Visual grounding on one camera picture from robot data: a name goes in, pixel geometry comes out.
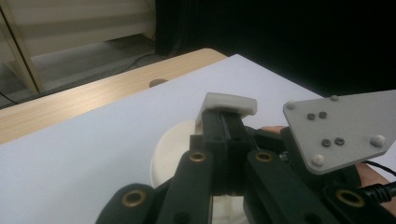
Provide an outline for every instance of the white round object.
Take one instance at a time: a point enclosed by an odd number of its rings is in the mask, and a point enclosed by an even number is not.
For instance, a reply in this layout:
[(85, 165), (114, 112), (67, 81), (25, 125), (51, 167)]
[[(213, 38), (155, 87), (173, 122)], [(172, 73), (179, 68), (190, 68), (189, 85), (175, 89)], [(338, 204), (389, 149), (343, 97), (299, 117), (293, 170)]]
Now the white round object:
[[(197, 134), (195, 123), (195, 120), (184, 121), (163, 135), (151, 161), (152, 187), (157, 188), (174, 176), (181, 156), (190, 148), (190, 135)], [(213, 197), (212, 216), (213, 224), (248, 223), (243, 197)]]

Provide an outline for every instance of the screw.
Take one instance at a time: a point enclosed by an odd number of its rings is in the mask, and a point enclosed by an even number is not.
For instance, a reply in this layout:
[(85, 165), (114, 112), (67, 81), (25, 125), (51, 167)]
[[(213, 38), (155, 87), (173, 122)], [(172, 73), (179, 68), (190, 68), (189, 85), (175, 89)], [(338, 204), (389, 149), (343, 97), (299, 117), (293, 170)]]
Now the screw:
[(334, 143), (335, 143), (337, 146), (342, 146), (345, 142), (346, 142), (346, 141), (345, 141), (344, 138), (342, 138), (342, 137), (336, 137), (335, 140), (334, 140)]
[(319, 117), (320, 117), (321, 119), (326, 119), (326, 118), (327, 118), (327, 113), (324, 112), (324, 111), (322, 111), (322, 112), (319, 113)]
[(309, 113), (308, 115), (306, 115), (306, 117), (309, 119), (309, 120), (314, 120), (315, 119), (315, 114), (313, 114), (313, 113)]
[(331, 101), (338, 101), (338, 96), (337, 95), (333, 95), (330, 97)]
[(329, 139), (327, 139), (327, 138), (324, 138), (324, 139), (322, 140), (322, 145), (323, 145), (324, 147), (329, 147), (331, 144), (332, 144), (332, 142), (331, 142)]
[(314, 163), (316, 166), (321, 166), (324, 163), (324, 157), (322, 155), (320, 155), (320, 154), (315, 155), (312, 158), (312, 163)]
[(290, 162), (290, 159), (289, 159), (289, 156), (288, 156), (288, 151), (281, 152), (279, 154), (279, 158), (285, 163), (289, 163)]
[(380, 134), (373, 136), (370, 139), (370, 144), (373, 145), (374, 147), (382, 147), (385, 145), (385, 137)]
[(286, 104), (286, 108), (289, 110), (292, 110), (296, 107), (296, 104), (294, 103), (294, 101), (288, 101), (288, 103)]

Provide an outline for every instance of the brass insert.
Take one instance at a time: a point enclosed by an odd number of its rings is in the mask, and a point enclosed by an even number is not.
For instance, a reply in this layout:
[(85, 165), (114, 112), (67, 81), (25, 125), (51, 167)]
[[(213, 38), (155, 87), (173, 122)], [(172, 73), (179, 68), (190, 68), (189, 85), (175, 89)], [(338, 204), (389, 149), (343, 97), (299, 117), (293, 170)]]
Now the brass insert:
[(146, 200), (146, 192), (141, 189), (131, 190), (122, 196), (122, 204), (126, 207), (136, 207)]
[(203, 152), (193, 152), (190, 154), (190, 160), (196, 162), (204, 161), (206, 160), (206, 154)]
[(271, 154), (267, 152), (258, 152), (256, 154), (256, 160), (258, 161), (268, 162), (268, 161), (272, 161), (272, 159), (273, 157), (271, 156)]
[(342, 203), (352, 207), (360, 208), (365, 205), (364, 199), (359, 194), (348, 189), (338, 189), (335, 192), (335, 196), (337, 196), (337, 199)]

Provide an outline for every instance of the hex screw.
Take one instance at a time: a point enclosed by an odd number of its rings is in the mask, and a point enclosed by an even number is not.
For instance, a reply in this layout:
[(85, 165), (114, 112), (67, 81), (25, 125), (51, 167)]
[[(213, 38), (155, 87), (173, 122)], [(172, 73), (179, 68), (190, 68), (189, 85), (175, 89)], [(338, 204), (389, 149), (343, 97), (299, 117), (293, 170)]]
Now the hex screw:
[(373, 136), (370, 139), (370, 144), (374, 147), (383, 147), (385, 145), (385, 137), (380, 134)]
[(306, 117), (307, 117), (309, 120), (314, 120), (315, 117), (316, 117), (316, 115), (313, 114), (313, 113), (309, 113), (309, 114), (306, 115)]
[(312, 163), (314, 163), (316, 166), (322, 166), (323, 163), (324, 163), (324, 157), (322, 155), (320, 155), (320, 154), (315, 155), (312, 158)]
[(288, 102), (286, 103), (286, 108), (289, 109), (289, 110), (292, 110), (292, 109), (294, 109), (295, 107), (296, 107), (296, 104), (294, 103), (294, 101), (288, 101)]
[(320, 117), (321, 119), (326, 119), (326, 118), (327, 118), (327, 113), (324, 112), (324, 111), (319, 112), (319, 117)]
[(342, 146), (345, 142), (346, 142), (346, 141), (345, 141), (344, 138), (342, 138), (342, 137), (336, 137), (336, 138), (334, 139), (334, 143), (335, 143), (337, 146)]
[(327, 139), (327, 138), (324, 138), (324, 139), (322, 140), (321, 144), (322, 144), (324, 147), (329, 147), (329, 146), (332, 145), (332, 141), (330, 141), (330, 140)]

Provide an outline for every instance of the hole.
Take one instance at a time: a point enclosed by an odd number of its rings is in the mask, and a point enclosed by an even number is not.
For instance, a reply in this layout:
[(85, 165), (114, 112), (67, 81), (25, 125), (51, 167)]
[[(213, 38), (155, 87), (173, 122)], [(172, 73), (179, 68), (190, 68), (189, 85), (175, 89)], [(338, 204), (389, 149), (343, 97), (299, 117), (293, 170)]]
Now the hole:
[(321, 218), (314, 213), (305, 214), (304, 220), (306, 223), (309, 223), (309, 224), (321, 224), (322, 223)]
[(267, 161), (271, 161), (271, 160), (272, 160), (272, 156), (271, 156), (271, 154), (266, 153), (266, 152), (258, 152), (258, 153), (256, 154), (256, 159), (257, 159), (258, 161), (265, 161), (265, 162), (267, 162)]
[(349, 206), (363, 207), (365, 205), (363, 198), (353, 191), (347, 189), (339, 189), (335, 192), (335, 195), (337, 196), (338, 200)]
[(129, 191), (122, 197), (122, 204), (126, 207), (135, 207), (146, 200), (146, 193), (143, 190), (137, 189)]
[(206, 160), (206, 155), (202, 152), (194, 152), (190, 154), (191, 161), (204, 161)]
[(188, 224), (190, 221), (190, 215), (186, 212), (179, 212), (173, 216), (173, 222), (175, 224)]

